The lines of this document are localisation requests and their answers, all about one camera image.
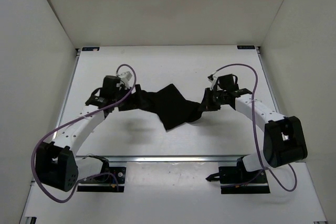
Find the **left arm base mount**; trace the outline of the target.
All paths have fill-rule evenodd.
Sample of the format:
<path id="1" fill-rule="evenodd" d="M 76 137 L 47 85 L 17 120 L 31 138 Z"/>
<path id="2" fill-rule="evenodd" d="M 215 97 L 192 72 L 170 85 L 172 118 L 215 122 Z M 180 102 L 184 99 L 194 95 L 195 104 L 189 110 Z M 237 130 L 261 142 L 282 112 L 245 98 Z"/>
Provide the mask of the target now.
<path id="1" fill-rule="evenodd" d="M 79 183 L 78 192 L 86 193 L 123 193 L 127 174 L 126 163 L 110 163 L 106 172 L 114 175 L 102 175 Z"/>

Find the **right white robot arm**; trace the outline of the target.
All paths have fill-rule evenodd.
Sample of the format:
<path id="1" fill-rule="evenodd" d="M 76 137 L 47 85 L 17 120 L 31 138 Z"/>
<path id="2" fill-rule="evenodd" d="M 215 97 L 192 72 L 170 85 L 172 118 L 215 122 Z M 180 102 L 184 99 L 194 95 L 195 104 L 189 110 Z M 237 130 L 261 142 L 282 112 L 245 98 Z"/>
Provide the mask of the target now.
<path id="1" fill-rule="evenodd" d="M 254 171 L 263 168 L 277 168 L 308 156 L 306 141 L 300 120 L 273 111 L 261 101 L 252 98 L 252 92 L 239 88 L 234 74 L 216 77 L 208 76 L 211 86 L 205 89 L 199 110 L 201 112 L 220 110 L 229 105 L 245 115 L 264 133 L 263 148 L 257 153 L 240 159 L 242 165 L 235 169 L 236 178 L 248 182 Z"/>

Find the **black skirt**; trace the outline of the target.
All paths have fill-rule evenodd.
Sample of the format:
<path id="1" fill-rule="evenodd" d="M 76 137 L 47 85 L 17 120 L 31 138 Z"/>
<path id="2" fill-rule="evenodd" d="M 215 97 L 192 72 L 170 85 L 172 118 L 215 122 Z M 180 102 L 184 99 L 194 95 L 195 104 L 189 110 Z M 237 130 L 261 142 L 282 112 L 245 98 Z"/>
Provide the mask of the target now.
<path id="1" fill-rule="evenodd" d="M 135 93 L 119 106 L 119 111 L 140 109 L 156 114 L 165 130 L 172 130 L 184 123 L 193 123 L 202 116 L 201 104 L 185 99 L 174 84 L 157 92 L 147 92 L 137 84 Z"/>

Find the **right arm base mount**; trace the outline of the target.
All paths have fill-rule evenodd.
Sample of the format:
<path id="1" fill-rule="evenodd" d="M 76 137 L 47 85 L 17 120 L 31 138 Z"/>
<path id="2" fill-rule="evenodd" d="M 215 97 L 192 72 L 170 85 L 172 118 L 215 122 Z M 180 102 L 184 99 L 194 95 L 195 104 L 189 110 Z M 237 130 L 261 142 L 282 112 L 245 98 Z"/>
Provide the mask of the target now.
<path id="1" fill-rule="evenodd" d="M 217 173 L 205 178 L 208 182 L 220 182 L 222 195 L 269 194 L 266 172 L 248 172 L 241 161 L 235 166 L 220 166 Z"/>

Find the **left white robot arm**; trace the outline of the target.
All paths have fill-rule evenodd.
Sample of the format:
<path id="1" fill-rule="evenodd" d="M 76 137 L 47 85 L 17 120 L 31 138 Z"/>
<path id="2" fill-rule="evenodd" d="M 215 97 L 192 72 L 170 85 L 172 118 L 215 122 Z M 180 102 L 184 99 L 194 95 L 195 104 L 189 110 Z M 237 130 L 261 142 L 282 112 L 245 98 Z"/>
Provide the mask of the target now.
<path id="1" fill-rule="evenodd" d="M 93 176 L 104 181 L 109 177 L 105 158 L 90 155 L 76 160 L 76 156 L 85 140 L 115 107 L 131 103 L 131 91 L 136 84 L 129 82 L 135 78 L 129 71 L 105 76 L 102 87 L 94 90 L 79 116 L 66 123 L 54 140 L 37 144 L 32 161 L 34 178 L 40 188 L 47 185 L 68 192 L 82 179 Z"/>

